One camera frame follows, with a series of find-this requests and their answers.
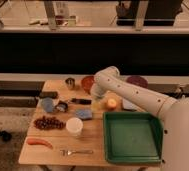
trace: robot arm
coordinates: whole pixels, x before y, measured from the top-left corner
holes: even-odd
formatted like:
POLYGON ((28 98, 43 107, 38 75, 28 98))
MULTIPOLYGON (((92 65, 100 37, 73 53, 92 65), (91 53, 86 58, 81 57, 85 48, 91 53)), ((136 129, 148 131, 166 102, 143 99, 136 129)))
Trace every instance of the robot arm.
POLYGON ((95 84, 91 89, 93 99, 102 98, 107 90, 113 91, 164 120, 166 111, 177 100, 167 95, 151 91, 118 79, 119 70, 108 67, 95 74, 95 84))
POLYGON ((118 79, 119 70, 109 67, 95 74, 93 99, 103 98, 107 90, 130 100, 164 120, 162 171, 189 171, 189 97, 176 100, 118 79))

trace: green tray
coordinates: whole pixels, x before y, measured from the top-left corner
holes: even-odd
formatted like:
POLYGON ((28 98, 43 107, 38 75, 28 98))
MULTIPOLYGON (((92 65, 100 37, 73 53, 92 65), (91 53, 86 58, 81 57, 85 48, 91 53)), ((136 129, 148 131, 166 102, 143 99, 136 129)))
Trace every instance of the green tray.
POLYGON ((149 113, 106 112, 105 158, 110 163, 160 163, 163 129, 149 113))

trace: fork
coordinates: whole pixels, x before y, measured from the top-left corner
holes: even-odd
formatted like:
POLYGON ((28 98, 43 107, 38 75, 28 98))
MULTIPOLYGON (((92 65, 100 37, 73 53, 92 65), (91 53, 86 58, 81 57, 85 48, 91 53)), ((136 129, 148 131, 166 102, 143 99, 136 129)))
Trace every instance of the fork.
POLYGON ((72 154, 93 154, 93 150, 60 150, 63 156, 70 156, 72 154))

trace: small bowl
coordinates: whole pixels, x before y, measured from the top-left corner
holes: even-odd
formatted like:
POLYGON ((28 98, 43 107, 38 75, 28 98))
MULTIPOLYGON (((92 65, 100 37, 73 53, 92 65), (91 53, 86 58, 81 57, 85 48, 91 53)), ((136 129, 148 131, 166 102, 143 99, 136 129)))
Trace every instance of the small bowl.
POLYGON ((94 84, 93 75, 86 76, 81 80, 81 86, 84 89, 84 91, 87 92, 88 94, 90 94, 90 90, 93 84, 94 84))

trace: white cup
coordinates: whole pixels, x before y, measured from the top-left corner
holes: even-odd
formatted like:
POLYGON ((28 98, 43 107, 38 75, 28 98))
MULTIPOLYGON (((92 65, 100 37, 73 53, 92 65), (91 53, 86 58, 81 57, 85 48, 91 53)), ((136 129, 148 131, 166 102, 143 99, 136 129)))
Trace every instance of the white cup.
POLYGON ((73 137, 79 137, 83 129, 83 121, 79 118, 70 118, 66 122, 66 129, 73 137))

